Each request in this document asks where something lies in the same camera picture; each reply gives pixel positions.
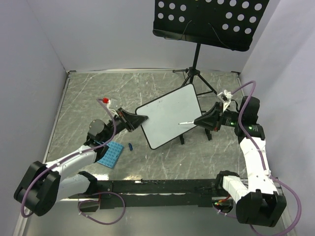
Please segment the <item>white blue whiteboard marker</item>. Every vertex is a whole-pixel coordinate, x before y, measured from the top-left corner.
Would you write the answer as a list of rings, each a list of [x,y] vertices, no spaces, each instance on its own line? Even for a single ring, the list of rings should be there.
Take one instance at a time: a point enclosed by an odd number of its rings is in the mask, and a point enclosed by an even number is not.
[[[193,125],[194,121],[185,121],[185,122],[180,122],[178,125]]]

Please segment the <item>white board with black frame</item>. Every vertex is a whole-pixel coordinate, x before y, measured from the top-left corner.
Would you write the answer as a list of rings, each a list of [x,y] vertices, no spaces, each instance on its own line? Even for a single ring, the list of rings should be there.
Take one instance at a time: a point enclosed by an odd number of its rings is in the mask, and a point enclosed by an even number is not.
[[[201,116],[201,108],[194,85],[188,84],[137,107],[135,113],[149,117],[141,128],[150,149],[155,150],[195,128],[178,123],[194,121]]]

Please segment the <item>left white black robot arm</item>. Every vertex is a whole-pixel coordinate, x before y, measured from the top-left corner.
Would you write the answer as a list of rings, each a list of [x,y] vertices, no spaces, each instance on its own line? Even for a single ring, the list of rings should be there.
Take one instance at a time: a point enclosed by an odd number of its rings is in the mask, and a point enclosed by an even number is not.
[[[86,141],[76,151],[51,162],[30,164],[14,193],[14,199],[21,203],[24,218],[32,214],[43,216],[64,198],[76,194],[90,198],[96,194],[97,178],[81,169],[99,161],[115,135],[123,130],[132,132],[148,120],[146,115],[129,113],[122,108],[110,118],[108,123],[93,120]]]

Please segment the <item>blue marker cap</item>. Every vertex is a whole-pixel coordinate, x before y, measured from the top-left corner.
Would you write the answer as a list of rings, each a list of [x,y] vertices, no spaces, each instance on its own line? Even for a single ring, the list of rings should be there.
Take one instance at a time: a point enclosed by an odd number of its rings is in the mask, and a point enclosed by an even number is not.
[[[133,150],[133,146],[131,143],[128,143],[128,147],[129,147],[129,150],[132,151]]]

